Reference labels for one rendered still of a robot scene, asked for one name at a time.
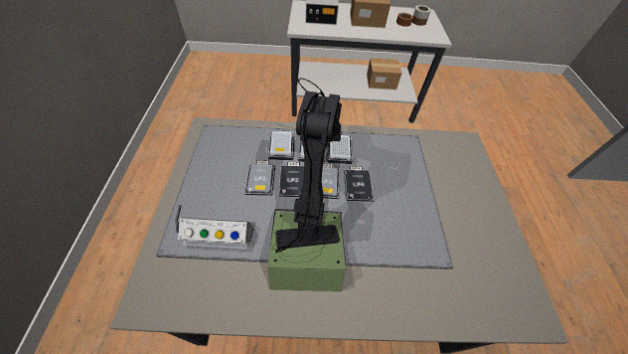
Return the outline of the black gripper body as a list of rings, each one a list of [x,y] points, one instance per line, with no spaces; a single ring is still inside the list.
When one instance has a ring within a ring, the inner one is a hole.
[[[337,134],[337,136],[334,136],[334,137],[332,138],[332,140],[330,140],[330,139],[329,139],[328,141],[332,142],[332,141],[340,141],[340,140],[341,140],[341,127],[342,127],[342,126],[340,126],[340,132],[339,132],[339,134]]]

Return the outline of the white button panel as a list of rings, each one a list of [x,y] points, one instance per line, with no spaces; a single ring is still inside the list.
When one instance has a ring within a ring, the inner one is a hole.
[[[181,205],[175,222],[178,240],[184,241],[183,246],[247,250],[252,221],[180,218],[178,225],[180,209]]]

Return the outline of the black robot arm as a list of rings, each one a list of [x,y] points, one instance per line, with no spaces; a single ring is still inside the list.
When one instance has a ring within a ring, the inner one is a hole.
[[[304,149],[304,179],[299,199],[295,200],[293,212],[294,222],[298,223],[298,229],[276,231],[277,248],[285,249],[300,233],[304,225],[305,214],[310,192],[305,227],[298,239],[288,247],[308,247],[339,243],[339,235],[336,226],[321,226],[325,203],[323,203],[322,170],[325,149],[328,140],[332,140],[340,132],[339,123],[342,104],[340,96],[329,94],[327,96],[316,95],[307,110],[305,110],[314,91],[306,91],[303,97],[296,121],[296,134],[300,135]],[[327,106],[326,106],[327,105]],[[319,112],[319,113],[318,113]],[[326,113],[326,114],[325,114]],[[303,136],[305,127],[306,145],[312,160],[312,165],[307,154]],[[313,218],[312,218],[313,217]],[[280,236],[278,236],[280,235]]]

